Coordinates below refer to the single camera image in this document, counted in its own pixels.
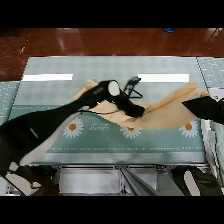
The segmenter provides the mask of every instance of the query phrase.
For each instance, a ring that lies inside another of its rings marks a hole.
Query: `blue object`
[[[164,31],[168,32],[168,33],[173,33],[176,31],[176,28],[163,28]]]

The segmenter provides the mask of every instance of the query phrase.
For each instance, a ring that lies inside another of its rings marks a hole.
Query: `black cable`
[[[109,113],[97,113],[97,112],[94,112],[94,111],[90,111],[90,110],[78,110],[78,112],[89,112],[89,113],[93,113],[93,114],[99,114],[99,115],[107,115],[107,114],[113,114],[113,113],[116,113],[120,110],[115,110],[113,112],[109,112]]]

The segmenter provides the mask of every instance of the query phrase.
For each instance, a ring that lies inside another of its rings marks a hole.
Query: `reddish brown surface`
[[[0,30],[0,80],[20,80],[32,56],[164,55],[224,57],[214,28],[22,28]]]

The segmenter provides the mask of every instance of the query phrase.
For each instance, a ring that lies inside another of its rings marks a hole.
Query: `robotic arm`
[[[104,100],[114,103],[130,117],[144,114],[143,107],[133,104],[118,83],[109,80],[100,82],[67,105],[9,120],[0,127],[0,175],[25,195],[33,194],[43,183],[28,165],[53,145],[60,131],[75,116]]]

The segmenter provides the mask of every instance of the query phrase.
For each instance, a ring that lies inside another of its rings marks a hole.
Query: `towel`
[[[85,91],[96,85],[95,82],[88,80],[86,86],[76,94],[73,100],[78,99]],[[205,95],[208,95],[208,93],[198,91],[196,83],[189,82],[182,88],[172,91],[159,102],[139,103],[133,101],[135,104],[145,108],[144,115],[140,118],[129,117],[123,111],[99,116],[129,128],[181,128],[196,118],[182,102]],[[97,113],[108,113],[116,110],[116,105],[106,100],[90,109],[90,111]]]

